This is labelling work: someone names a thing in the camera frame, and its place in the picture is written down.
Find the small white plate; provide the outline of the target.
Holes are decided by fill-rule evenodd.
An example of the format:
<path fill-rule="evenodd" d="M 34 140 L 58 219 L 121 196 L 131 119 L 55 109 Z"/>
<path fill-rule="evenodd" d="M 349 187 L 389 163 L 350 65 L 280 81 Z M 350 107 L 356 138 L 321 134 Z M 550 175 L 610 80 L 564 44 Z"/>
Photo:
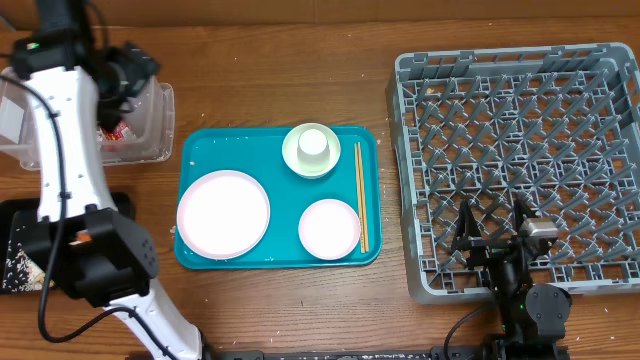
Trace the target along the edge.
<path fill-rule="evenodd" d="M 323 199 L 301 215 L 298 236 L 305 250 L 315 258 L 339 260 L 349 255 L 360 241 L 358 214 L 347 203 Z"/>

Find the orange carrot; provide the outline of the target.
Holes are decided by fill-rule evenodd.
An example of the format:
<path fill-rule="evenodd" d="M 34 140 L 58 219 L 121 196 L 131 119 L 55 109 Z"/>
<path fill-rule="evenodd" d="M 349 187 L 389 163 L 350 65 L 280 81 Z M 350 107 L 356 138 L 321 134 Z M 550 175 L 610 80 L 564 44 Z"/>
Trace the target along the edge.
<path fill-rule="evenodd" d="M 79 231 L 75 234 L 75 237 L 72 241 L 69 242 L 70 246 L 78 246 L 85 243 L 90 243 L 92 241 L 91 235 L 88 231 Z"/>

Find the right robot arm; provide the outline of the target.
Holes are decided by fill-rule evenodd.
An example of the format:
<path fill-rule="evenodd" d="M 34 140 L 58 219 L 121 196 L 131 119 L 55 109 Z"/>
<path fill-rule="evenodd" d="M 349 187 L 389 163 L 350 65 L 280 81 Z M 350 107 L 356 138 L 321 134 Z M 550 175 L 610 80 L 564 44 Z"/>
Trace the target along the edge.
<path fill-rule="evenodd" d="M 572 297 L 564 289 L 536 284 L 531 261 L 546 254 L 558 240 L 558 229 L 521 199 L 513 203 L 514 231 L 509 238 L 483 239 L 471 206 L 460 204 L 452 247 L 467 251 L 466 267 L 488 272 L 493 302 L 469 313 L 448 332 L 443 355 L 451 358 L 450 341 L 466 321 L 493 307 L 499 310 L 501 334 L 489 335 L 468 351 L 474 359 L 567 359 L 568 349 L 557 342 L 566 335 Z"/>

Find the rice and peanut scraps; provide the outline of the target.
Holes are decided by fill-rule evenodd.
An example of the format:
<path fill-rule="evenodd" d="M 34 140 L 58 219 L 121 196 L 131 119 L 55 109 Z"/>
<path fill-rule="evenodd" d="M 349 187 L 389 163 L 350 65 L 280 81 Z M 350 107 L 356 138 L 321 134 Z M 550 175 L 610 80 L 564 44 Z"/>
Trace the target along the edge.
<path fill-rule="evenodd" d="M 41 291 L 45 273 L 26 256 L 20 244 L 9 244 L 4 263 L 2 293 Z"/>

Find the white cup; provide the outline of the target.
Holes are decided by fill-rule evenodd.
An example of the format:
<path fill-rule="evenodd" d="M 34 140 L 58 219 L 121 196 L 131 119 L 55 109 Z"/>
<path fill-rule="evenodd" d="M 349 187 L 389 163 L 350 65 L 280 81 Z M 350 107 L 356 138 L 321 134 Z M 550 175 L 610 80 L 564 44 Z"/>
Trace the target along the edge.
<path fill-rule="evenodd" d="M 303 168 L 316 171 L 324 167 L 330 154 L 326 135 L 315 128 L 305 130 L 298 139 L 297 153 Z"/>

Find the large white plate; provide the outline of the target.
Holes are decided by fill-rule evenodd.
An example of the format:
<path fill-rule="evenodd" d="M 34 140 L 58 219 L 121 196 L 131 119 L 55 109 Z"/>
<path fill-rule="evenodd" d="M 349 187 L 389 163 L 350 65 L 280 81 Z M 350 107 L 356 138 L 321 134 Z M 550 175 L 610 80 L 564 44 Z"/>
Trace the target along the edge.
<path fill-rule="evenodd" d="M 253 177 L 235 170 L 202 176 L 182 195 L 176 221 L 179 235 L 194 253 L 213 260 L 239 257 L 265 235 L 271 207 Z"/>

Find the left wooden chopstick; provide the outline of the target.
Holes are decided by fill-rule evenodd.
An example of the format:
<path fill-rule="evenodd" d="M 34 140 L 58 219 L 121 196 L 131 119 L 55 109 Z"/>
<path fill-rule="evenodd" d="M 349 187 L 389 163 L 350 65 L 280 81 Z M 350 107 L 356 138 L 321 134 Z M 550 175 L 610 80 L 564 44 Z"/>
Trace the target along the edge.
<path fill-rule="evenodd" d="M 363 220 L 363 200 L 362 200 L 362 185 L 360 175 L 360 163 L 361 155 L 359 152 L 359 143 L 354 144 L 354 162 L 355 162 L 355 176 L 356 176 L 356 188 L 357 188 L 357 200 L 358 200 L 358 217 L 360 225 L 360 251 L 362 254 L 366 253 L 365 245 L 365 226 Z"/>

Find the clear plastic bin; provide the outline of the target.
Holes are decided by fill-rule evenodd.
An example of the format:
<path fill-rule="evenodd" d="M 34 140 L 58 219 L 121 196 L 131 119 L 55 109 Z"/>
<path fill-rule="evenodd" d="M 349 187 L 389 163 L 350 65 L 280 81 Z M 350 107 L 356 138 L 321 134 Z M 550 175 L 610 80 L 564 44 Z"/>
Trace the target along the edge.
<path fill-rule="evenodd" d="M 172 87 L 152 78 L 145 90 L 131 100 L 134 112 L 123 116 L 135 140 L 101 142 L 106 166 L 165 161 L 171 156 L 175 130 Z M 28 171 L 39 169 L 32 111 L 23 90 L 1 83 L 1 153 L 17 159 Z"/>

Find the grey dishwasher rack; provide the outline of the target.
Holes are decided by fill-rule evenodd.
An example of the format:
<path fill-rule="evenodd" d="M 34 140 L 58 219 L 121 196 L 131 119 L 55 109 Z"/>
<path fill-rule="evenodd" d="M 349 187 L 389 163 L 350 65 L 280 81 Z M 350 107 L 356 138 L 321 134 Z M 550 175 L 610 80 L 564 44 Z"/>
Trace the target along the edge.
<path fill-rule="evenodd" d="M 472 302 L 487 274 L 453 248 L 467 202 L 485 238 L 524 200 L 559 231 L 531 264 L 573 294 L 639 289 L 639 65 L 622 43 L 398 56 L 387 88 L 408 290 Z"/>

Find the white bowl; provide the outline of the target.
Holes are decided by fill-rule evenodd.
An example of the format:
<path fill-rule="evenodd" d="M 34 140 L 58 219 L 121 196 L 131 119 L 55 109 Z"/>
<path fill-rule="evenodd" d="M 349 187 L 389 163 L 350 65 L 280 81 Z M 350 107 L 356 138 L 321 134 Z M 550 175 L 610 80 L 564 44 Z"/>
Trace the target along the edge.
<path fill-rule="evenodd" d="M 307 168 L 303 168 L 299 163 L 297 153 L 298 139 L 301 133 L 311 128 L 318 129 L 326 135 L 330 150 L 327 163 L 316 171 L 309 171 Z M 297 175 L 304 178 L 315 179 L 328 174 L 336 166 L 340 156 L 341 145 L 338 136 L 329 127 L 319 123 L 305 123 L 294 127 L 287 133 L 282 143 L 282 157 L 286 165 Z"/>

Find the black waste tray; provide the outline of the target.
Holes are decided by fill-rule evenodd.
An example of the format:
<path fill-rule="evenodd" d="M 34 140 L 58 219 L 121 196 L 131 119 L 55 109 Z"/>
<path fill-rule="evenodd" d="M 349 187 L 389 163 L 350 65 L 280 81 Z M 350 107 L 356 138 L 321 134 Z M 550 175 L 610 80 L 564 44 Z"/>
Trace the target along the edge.
<path fill-rule="evenodd" d="M 1 284 L 9 244 L 20 244 L 29 229 L 37 224 L 38 198 L 11 199 L 1 202 Z"/>

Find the wooden chopstick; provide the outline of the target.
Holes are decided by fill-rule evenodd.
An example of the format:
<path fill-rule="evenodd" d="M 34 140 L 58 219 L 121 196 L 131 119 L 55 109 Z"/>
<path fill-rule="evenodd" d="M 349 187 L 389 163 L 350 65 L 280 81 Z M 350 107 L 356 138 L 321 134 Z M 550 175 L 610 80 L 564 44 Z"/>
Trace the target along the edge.
<path fill-rule="evenodd" d="M 363 220 L 365 226 L 365 245 L 366 245 L 366 253 L 369 252 L 369 235 L 368 235 L 368 220 L 367 220 L 367 208 L 366 208 L 366 192 L 365 192 L 365 182 L 364 182 L 364 168 L 363 168 L 363 154 L 361 143 L 359 143 L 359 152 L 361 155 L 361 163 L 360 163 L 360 175 L 361 175 L 361 185 L 362 185 L 362 200 L 363 200 Z"/>
<path fill-rule="evenodd" d="M 365 245 L 365 226 L 363 220 L 363 200 L 362 200 L 362 185 L 360 175 L 360 163 L 361 155 L 359 152 L 359 143 L 354 144 L 354 162 L 355 162 L 355 176 L 356 176 L 356 188 L 357 188 L 357 200 L 358 200 L 358 217 L 360 225 L 360 251 L 362 254 L 366 253 Z"/>

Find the red snack wrapper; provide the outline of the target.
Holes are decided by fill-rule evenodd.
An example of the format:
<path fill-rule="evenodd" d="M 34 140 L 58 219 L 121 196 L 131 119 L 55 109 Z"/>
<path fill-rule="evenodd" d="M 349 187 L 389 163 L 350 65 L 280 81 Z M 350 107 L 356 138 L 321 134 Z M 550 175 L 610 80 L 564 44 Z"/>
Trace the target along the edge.
<path fill-rule="evenodd" d="M 128 141 L 135 140 L 136 135 L 128 125 L 122 120 L 111 132 L 99 128 L 97 131 L 98 140 L 101 142 Z"/>

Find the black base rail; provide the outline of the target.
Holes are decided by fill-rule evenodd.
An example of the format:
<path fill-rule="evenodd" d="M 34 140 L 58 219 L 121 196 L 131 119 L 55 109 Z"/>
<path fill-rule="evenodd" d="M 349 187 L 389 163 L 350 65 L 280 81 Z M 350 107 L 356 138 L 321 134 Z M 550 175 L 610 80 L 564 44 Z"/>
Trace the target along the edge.
<path fill-rule="evenodd" d="M 344 352 L 298 352 L 265 353 L 262 351 L 217 351 L 215 360 L 484 360 L 484 359 L 569 359 L 568 349 L 559 347 L 556 353 L 517 351 L 505 355 L 494 355 L 483 346 L 450 346 L 447 351 L 441 346 L 426 351 L 344 351 Z"/>

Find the right wooden chopstick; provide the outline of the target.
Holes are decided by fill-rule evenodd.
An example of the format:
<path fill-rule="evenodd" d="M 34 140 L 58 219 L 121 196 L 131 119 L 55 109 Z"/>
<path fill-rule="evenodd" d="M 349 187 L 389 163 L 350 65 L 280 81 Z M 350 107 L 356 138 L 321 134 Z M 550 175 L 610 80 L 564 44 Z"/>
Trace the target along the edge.
<path fill-rule="evenodd" d="M 361 163 L 360 163 L 360 175 L 361 175 L 361 185 L 362 185 L 362 200 L 363 200 L 363 220 L 365 226 L 365 245 L 366 245 L 366 253 L 369 252 L 369 235 L 368 235 L 368 220 L 367 220 L 367 208 L 366 208 L 366 192 L 365 192 L 365 182 L 364 182 L 364 168 L 363 168 L 363 154 L 361 143 L 359 143 L 359 152 L 361 155 Z"/>

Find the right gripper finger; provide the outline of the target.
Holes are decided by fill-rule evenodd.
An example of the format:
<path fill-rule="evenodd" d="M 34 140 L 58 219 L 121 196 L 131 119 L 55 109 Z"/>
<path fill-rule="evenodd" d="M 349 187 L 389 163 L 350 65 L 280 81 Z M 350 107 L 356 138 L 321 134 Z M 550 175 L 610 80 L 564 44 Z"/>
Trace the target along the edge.
<path fill-rule="evenodd" d="M 472 248 L 477 246 L 480 242 L 481 232 L 473 216 L 471 206 L 467 200 L 463 200 L 458 212 L 458 220 L 456 223 L 452 247 Z"/>
<path fill-rule="evenodd" d="M 513 218 L 514 229 L 519 235 L 528 235 L 527 225 L 525 221 L 531 218 L 535 218 L 535 212 L 529 207 L 529 205 L 521 198 L 516 198 L 513 202 Z"/>

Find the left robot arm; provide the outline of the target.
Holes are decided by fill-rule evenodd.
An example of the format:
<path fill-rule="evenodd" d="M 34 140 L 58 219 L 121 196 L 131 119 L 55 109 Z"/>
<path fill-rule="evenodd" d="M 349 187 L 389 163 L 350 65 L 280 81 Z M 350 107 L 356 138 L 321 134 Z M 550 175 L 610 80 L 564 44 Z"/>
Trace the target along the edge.
<path fill-rule="evenodd" d="M 116 207 L 97 132 L 115 128 L 157 74 L 132 43 L 96 42 L 88 3 L 40 1 L 39 27 L 14 43 L 9 82 L 24 90 L 39 150 L 41 196 L 22 248 L 57 286 L 119 318 L 157 359 L 210 359 L 200 329 L 187 321 L 159 278 L 150 233 Z"/>

